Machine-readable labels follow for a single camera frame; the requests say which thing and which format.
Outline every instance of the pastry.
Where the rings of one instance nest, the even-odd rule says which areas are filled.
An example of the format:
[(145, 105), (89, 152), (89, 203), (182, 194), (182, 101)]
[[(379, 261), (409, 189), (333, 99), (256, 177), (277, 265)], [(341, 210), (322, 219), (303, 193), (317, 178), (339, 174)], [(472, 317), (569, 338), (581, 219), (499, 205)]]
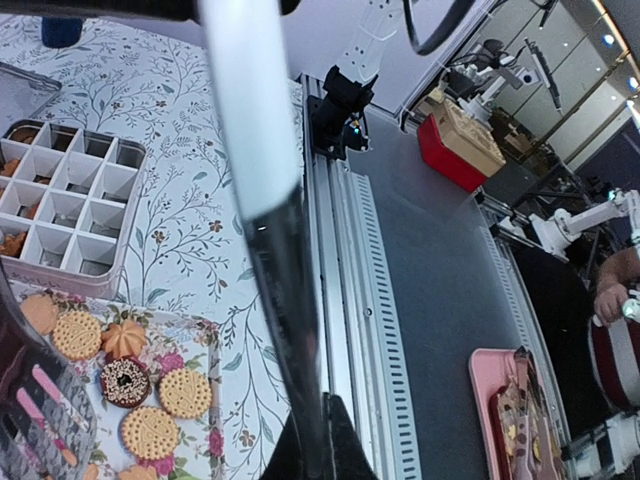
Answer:
[(123, 420), (122, 440), (136, 457), (160, 460), (171, 455), (178, 446), (179, 430), (164, 410), (140, 407)]
[(100, 322), (87, 312), (69, 312), (53, 329), (53, 344), (70, 360), (88, 360), (100, 350)]
[(35, 140), (36, 135), (38, 135), (38, 130), (35, 128), (19, 128), (18, 130), (13, 132), (9, 140), (31, 145), (33, 143), (33, 140)]
[(4, 242), (0, 245), (0, 255), (7, 257), (20, 258), (22, 247), (27, 239), (27, 232), (20, 232), (18, 235), (7, 234)]
[(151, 393), (149, 375), (132, 358), (107, 363), (100, 374), (100, 384), (104, 398), (122, 408), (139, 406)]
[(100, 476), (100, 469), (95, 463), (90, 463), (87, 467), (87, 471), (84, 472), (84, 477), (82, 480), (98, 480)]
[(58, 322), (60, 310), (49, 295), (31, 295), (20, 305), (23, 315), (41, 335), (49, 335)]
[(102, 349), (113, 358), (137, 357), (147, 344), (144, 328), (133, 320), (125, 320), (122, 325), (112, 323), (102, 334)]
[(129, 470), (120, 472), (118, 475), (119, 480), (158, 480), (156, 469), (153, 467), (141, 467), (140, 465), (134, 465)]
[(160, 380), (160, 402), (175, 417), (198, 418), (209, 410), (211, 400), (211, 385), (201, 373), (180, 368)]
[(35, 205), (33, 205), (28, 211), (27, 211), (27, 218), (29, 220), (33, 220), (34, 218), (36, 218), (36, 213), (38, 213), (38, 207), (40, 206), (40, 202), (36, 203)]
[(20, 166), (20, 159), (14, 158), (10, 162), (6, 162), (0, 170), (0, 175), (3, 177), (13, 177), (13, 174), (16, 173), (16, 170)]

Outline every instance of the tablecloth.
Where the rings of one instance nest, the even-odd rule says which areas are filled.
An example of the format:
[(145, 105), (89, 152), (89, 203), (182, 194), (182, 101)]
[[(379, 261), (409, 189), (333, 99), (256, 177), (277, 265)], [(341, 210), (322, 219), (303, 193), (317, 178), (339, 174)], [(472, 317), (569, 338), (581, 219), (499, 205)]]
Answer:
[[(51, 50), (41, 43), (39, 18), (15, 17), (0, 26), (0, 59), (62, 82), (42, 118), (146, 147), (145, 186), (116, 300), (218, 324), (227, 478), (258, 478), (288, 406), (204, 51), (103, 20), (86, 21), (74, 47)], [(302, 152), (302, 91), (293, 82), (290, 91)]]

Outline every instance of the black cable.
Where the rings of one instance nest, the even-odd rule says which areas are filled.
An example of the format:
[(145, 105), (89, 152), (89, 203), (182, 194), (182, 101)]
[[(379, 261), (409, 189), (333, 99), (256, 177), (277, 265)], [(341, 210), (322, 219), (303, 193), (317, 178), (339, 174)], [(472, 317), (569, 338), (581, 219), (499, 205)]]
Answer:
[(423, 56), (433, 53), (449, 39), (474, 4), (474, 0), (455, 0), (440, 25), (424, 43), (421, 43), (413, 21), (412, 2), (413, 0), (403, 0), (404, 18), (411, 46), (418, 55)]

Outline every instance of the ventilation slots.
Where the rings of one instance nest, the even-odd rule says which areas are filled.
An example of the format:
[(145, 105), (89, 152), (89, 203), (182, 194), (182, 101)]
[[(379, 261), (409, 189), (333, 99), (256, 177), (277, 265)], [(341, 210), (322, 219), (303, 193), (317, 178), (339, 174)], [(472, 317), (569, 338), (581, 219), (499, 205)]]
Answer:
[(413, 407), (407, 377), (402, 337), (396, 313), (387, 259), (383, 250), (380, 225), (376, 215), (369, 180), (353, 175), (354, 186), (365, 232), (369, 271), (373, 274), (376, 318), (382, 325), (381, 346), (385, 362), (385, 387), (390, 392), (389, 407), (393, 414), (392, 434), (399, 480), (420, 480), (420, 460), (416, 439)]

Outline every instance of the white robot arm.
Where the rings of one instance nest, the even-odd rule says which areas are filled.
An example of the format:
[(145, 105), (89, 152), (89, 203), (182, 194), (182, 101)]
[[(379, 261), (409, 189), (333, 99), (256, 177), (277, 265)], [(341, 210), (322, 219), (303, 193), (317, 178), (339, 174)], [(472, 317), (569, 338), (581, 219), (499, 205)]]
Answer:
[(614, 190), (609, 198), (609, 201), (575, 216), (564, 209), (556, 210), (549, 220), (530, 215), (529, 220), (542, 248), (566, 259), (565, 249), (578, 240), (582, 232), (613, 218), (627, 216), (631, 222), (633, 244), (636, 248), (640, 247), (640, 194), (636, 190)]

